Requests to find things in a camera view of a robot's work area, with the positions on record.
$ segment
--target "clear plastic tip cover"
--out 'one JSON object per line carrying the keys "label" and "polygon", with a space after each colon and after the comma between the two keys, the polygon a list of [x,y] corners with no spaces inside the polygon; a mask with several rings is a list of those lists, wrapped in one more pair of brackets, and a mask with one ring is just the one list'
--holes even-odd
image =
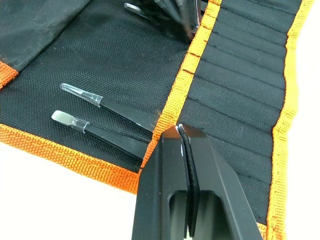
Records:
{"label": "clear plastic tip cover", "polygon": [[86,120],[82,120],[82,119],[79,119],[79,118],[76,118],[66,112],[63,112],[63,111],[59,111],[59,110],[56,110],[51,118],[55,121],[57,121],[58,123],[61,123],[63,125],[66,125],[68,127],[71,127],[75,130],[78,130],[82,133],[86,133],[85,132],[85,128],[88,124],[90,124],[88,121]]}
{"label": "clear plastic tip cover", "polygon": [[60,88],[100,108],[100,101],[103,96],[82,90],[66,83],[61,83]]}

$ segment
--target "black fabric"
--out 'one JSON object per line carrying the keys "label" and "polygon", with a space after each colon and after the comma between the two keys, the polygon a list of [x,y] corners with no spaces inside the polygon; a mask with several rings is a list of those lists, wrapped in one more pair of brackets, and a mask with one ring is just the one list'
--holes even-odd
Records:
{"label": "black fabric", "polygon": [[0,61],[22,70],[90,0],[1,0]]}
{"label": "black fabric", "polygon": [[301,1],[223,0],[179,121],[202,129],[267,224],[272,129],[284,104],[287,32]]}
{"label": "black fabric", "polygon": [[1,123],[132,171],[140,162],[51,119],[61,110],[145,143],[133,124],[59,88],[68,83],[146,112],[161,113],[188,46],[159,34],[124,0],[93,0],[0,92]]}

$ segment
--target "orange webbing strap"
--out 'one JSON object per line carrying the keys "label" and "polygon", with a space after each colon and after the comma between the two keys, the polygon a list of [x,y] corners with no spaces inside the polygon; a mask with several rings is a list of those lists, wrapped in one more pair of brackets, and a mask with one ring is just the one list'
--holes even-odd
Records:
{"label": "orange webbing strap", "polygon": [[272,130],[272,182],[267,215],[267,240],[286,239],[285,218],[287,198],[288,131],[298,109],[298,86],[296,75],[296,45],[298,35],[314,0],[302,0],[300,8],[289,29],[284,61],[285,98],[280,117]]}
{"label": "orange webbing strap", "polygon": [[175,77],[171,92],[162,110],[162,114],[153,131],[152,140],[146,150],[141,168],[143,168],[154,151],[161,134],[176,125],[184,106],[194,74],[201,55],[205,50],[220,10],[222,0],[209,0],[195,37],[184,57],[178,74]]}
{"label": "orange webbing strap", "polygon": [[0,142],[60,164],[81,175],[136,194],[139,175],[24,131],[0,124]]}
{"label": "orange webbing strap", "polygon": [[17,75],[18,72],[15,69],[0,61],[0,89]]}

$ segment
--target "white background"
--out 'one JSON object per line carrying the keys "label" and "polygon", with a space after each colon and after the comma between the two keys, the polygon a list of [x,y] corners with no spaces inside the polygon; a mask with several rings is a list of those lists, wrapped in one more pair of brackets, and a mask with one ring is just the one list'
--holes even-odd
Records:
{"label": "white background", "polygon": [[[297,46],[286,232],[320,239],[320,1]],[[0,240],[130,240],[136,196],[0,143]]]}

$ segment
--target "clamp jaw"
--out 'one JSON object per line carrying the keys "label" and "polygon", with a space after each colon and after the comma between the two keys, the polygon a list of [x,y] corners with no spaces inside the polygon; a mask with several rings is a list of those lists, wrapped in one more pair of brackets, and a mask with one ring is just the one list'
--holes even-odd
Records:
{"label": "clamp jaw", "polygon": [[132,240],[262,240],[235,171],[189,126],[165,131],[142,170]]}

